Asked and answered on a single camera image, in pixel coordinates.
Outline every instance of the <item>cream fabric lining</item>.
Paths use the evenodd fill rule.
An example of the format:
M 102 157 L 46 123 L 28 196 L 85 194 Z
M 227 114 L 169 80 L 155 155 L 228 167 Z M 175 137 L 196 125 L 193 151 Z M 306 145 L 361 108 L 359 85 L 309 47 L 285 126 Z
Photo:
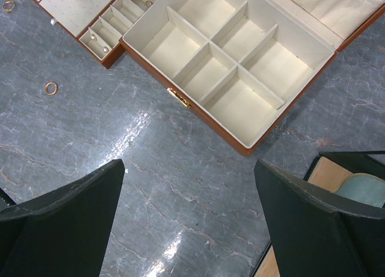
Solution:
M 382 4 L 382 0 L 293 0 L 346 39 Z

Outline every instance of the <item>jewelry box lid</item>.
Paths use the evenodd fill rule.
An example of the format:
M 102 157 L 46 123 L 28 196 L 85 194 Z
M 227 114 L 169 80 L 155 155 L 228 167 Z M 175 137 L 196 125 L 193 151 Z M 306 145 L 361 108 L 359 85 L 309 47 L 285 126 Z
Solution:
M 385 0 L 273 0 L 337 49 Z M 328 28 L 326 31 L 319 25 Z

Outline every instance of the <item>brown leather exterior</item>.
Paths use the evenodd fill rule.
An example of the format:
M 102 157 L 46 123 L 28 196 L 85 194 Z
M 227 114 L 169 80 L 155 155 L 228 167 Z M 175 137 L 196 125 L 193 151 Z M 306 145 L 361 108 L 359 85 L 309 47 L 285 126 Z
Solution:
M 357 28 L 337 49 L 338 52 L 343 51 L 350 43 L 353 42 L 362 32 L 373 24 L 382 14 L 385 13 L 385 4 L 382 5 L 371 17 L 369 17 L 360 27 Z
M 102 66 L 107 69 L 110 67 L 125 53 L 125 48 L 122 44 L 118 43 L 117 46 L 102 60 Z
M 132 57 L 132 59 L 137 62 L 141 67 L 144 68 L 148 73 L 151 74 L 157 81 L 159 81 L 165 88 L 171 87 L 178 94 L 181 95 L 187 102 L 191 104 L 191 111 L 194 112 L 201 120 L 203 120 L 211 129 L 213 129 L 222 139 L 228 142 L 237 152 L 241 155 L 250 155 L 261 141 L 268 135 L 268 133 L 277 125 L 277 123 L 283 118 L 283 116 L 290 110 L 294 103 L 301 97 L 301 95 L 310 87 L 310 85 L 320 76 L 322 71 L 333 61 L 336 54 L 329 59 L 326 65 L 315 75 L 315 77 L 308 83 L 308 85 L 302 90 L 302 92 L 294 99 L 292 104 L 285 109 L 282 115 L 274 122 L 274 124 L 269 128 L 269 130 L 259 139 L 259 141 L 251 148 L 247 149 L 239 141 L 237 141 L 231 134 L 229 134 L 222 126 L 220 126 L 211 116 L 209 116 L 205 111 L 203 111 L 198 105 L 195 104 L 187 95 L 181 92 L 174 84 L 172 84 L 165 76 L 163 76 L 159 71 L 157 71 L 150 63 L 147 62 L 142 56 L 140 56 L 136 51 L 134 51 L 130 46 L 128 46 L 123 39 L 120 39 L 122 46 L 125 48 L 127 53 Z

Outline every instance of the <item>floor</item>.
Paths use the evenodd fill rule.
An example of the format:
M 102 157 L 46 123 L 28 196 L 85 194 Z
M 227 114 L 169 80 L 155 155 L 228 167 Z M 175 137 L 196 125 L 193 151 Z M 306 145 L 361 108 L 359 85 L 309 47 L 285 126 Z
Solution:
M 384 148 L 384 16 L 242 157 L 129 56 L 106 70 L 31 0 L 14 1 L 0 12 L 0 187 L 19 203 L 122 158 L 103 277 L 248 276 L 269 239 L 258 158 L 303 176 L 319 151 Z

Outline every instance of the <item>small compartment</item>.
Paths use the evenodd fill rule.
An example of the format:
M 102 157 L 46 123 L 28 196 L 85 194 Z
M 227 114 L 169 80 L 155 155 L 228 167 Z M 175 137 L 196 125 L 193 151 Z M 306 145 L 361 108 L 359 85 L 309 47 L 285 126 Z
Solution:
M 118 9 L 132 23 L 135 23 L 144 13 L 143 9 L 131 0 L 116 0 L 112 6 Z
M 201 99 L 236 66 L 213 44 L 207 43 L 174 77 L 174 82 L 196 100 Z
M 286 101 L 314 71 L 274 38 L 251 56 L 244 67 Z
M 125 18 L 124 15 L 113 6 L 110 6 L 110 8 L 103 13 L 102 18 L 120 34 L 124 34 L 132 26 L 132 22 Z
M 154 4 L 154 0 L 131 0 L 137 4 L 143 11 L 147 11 L 148 8 Z
M 95 35 L 97 39 L 91 39 L 91 34 Z M 80 37 L 80 41 L 100 60 L 112 50 L 111 47 L 103 42 L 103 40 L 90 28 Z M 108 49 L 108 52 L 103 51 L 104 47 Z
M 114 27 L 101 17 L 91 26 L 91 28 L 112 48 L 118 44 L 119 38 L 122 36 Z
M 186 66 L 206 39 L 170 7 L 164 13 L 168 22 L 140 52 L 172 78 Z
M 213 36 L 212 41 L 239 61 L 264 35 L 265 31 L 249 19 L 248 3 L 245 2 Z
M 211 37 L 235 12 L 225 0 L 189 0 L 179 14 L 204 35 Z
M 246 148 L 252 147 L 278 115 L 237 73 L 204 108 Z

